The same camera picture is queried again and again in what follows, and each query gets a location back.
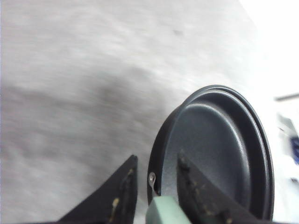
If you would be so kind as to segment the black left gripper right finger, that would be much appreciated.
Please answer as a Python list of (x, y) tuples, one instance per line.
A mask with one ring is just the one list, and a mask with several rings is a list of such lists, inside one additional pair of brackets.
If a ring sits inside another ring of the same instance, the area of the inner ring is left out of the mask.
[(225, 195), (182, 152), (177, 157), (177, 192), (179, 205), (193, 224), (271, 223)]

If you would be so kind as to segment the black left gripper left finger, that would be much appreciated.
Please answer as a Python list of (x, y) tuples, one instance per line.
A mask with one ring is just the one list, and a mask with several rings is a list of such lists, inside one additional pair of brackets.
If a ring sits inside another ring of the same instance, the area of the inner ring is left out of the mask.
[(58, 224), (132, 224), (137, 202), (138, 158), (130, 156), (95, 192)]

